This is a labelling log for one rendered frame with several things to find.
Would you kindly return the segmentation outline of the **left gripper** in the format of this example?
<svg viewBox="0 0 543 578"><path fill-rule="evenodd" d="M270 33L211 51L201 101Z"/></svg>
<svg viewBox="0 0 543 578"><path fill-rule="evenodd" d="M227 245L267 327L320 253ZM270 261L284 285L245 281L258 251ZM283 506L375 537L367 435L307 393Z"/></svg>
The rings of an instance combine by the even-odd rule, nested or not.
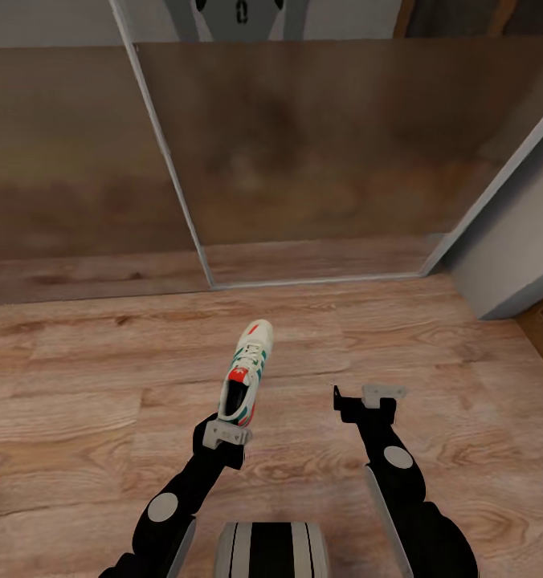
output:
<svg viewBox="0 0 543 578"><path fill-rule="evenodd" d="M216 482L216 479L218 479L224 466L229 466L234 470L240 470L243 464L243 449L245 448L245 446L236 446L233 442L227 441L218 444L216 449L210 449L210 447L202 444L206 431L206 423L217 418L218 414L213 413L213 415L194 427L194 456L189 460L189 463L197 463L208 471L211 476L212 486Z"/></svg>

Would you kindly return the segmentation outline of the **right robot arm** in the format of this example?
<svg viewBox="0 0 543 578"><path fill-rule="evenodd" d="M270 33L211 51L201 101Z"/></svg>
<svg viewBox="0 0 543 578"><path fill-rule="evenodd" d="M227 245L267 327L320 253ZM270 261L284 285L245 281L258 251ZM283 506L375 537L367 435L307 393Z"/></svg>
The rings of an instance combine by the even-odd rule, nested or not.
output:
<svg viewBox="0 0 543 578"><path fill-rule="evenodd" d="M413 455L391 429L400 384L362 386L363 398L341 397L333 407L344 423L357 423L370 463L365 480L404 578L478 578L466 537L434 502L424 502L426 484Z"/></svg>

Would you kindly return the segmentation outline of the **gym shoe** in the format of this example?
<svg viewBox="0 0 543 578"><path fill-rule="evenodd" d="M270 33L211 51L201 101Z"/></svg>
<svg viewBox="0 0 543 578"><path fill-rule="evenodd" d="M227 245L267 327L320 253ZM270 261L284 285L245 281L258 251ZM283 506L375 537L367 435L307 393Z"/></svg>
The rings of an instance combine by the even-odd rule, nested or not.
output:
<svg viewBox="0 0 543 578"><path fill-rule="evenodd" d="M252 322L241 335L223 382L218 419L247 426L255 410L255 395L263 366L271 355L273 327L268 320Z"/></svg>

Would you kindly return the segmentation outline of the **robot trunk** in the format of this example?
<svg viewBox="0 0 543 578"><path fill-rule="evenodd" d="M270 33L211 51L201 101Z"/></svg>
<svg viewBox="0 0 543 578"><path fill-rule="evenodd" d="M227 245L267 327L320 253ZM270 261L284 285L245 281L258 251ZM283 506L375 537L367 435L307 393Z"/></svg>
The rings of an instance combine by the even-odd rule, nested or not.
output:
<svg viewBox="0 0 543 578"><path fill-rule="evenodd" d="M318 523L226 523L212 578L331 578Z"/></svg>

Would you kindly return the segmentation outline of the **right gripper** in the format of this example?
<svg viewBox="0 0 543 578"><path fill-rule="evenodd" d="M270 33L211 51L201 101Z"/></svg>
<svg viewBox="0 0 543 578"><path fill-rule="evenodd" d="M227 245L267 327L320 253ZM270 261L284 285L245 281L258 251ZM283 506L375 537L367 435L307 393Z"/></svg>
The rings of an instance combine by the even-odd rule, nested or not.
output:
<svg viewBox="0 0 543 578"><path fill-rule="evenodd" d="M367 409L361 398L341 397L338 387L334 387L333 407L341 411L341 420L344 423L357 423L360 434L372 423L381 422L391 426L394 424L396 413L395 400L380 399L380 409Z"/></svg>

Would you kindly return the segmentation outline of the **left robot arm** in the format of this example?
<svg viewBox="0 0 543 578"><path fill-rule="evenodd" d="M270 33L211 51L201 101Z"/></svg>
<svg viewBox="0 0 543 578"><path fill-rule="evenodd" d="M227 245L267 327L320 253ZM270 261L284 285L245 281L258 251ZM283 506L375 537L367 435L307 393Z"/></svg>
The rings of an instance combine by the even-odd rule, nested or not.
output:
<svg viewBox="0 0 543 578"><path fill-rule="evenodd" d="M99 578L178 578L202 506L224 466L240 470L251 430L218 419L213 413L194 427L194 456L184 470L144 510L126 552Z"/></svg>

